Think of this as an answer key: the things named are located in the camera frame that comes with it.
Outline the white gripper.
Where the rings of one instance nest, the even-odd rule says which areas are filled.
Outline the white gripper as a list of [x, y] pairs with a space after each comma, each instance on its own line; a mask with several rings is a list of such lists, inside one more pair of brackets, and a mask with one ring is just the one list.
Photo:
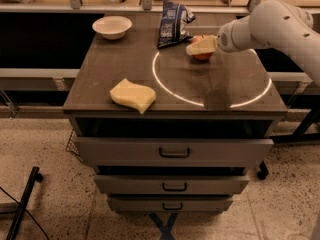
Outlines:
[[241, 18], [223, 25], [218, 31], [217, 39], [214, 35], [193, 38], [186, 47], [186, 53], [190, 56], [210, 54], [214, 53], [218, 46], [224, 52], [231, 53], [255, 49], [259, 43], [251, 35], [249, 19]]

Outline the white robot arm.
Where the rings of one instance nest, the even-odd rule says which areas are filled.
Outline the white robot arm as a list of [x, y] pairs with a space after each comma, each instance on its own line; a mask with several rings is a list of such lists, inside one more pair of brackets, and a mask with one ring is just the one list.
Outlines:
[[[244, 34], [230, 23], [231, 37], [247, 47], [266, 44], [293, 59], [319, 80], [319, 35], [297, 9], [279, 1], [258, 5]], [[320, 146], [285, 145], [268, 157], [271, 174], [249, 183], [244, 197], [195, 240], [320, 240]]]

